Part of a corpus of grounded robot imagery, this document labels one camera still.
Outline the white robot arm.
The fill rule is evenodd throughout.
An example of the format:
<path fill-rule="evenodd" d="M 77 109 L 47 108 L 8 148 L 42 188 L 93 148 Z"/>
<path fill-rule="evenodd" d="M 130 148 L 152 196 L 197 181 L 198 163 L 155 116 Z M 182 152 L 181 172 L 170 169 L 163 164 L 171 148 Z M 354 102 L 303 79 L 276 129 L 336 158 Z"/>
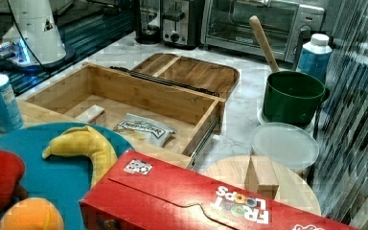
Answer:
<path fill-rule="evenodd" d="M 54 70 L 75 50 L 60 36 L 53 13 L 65 12 L 73 0 L 6 0 L 12 26 L 0 42 L 0 58 L 24 71 Z"/>

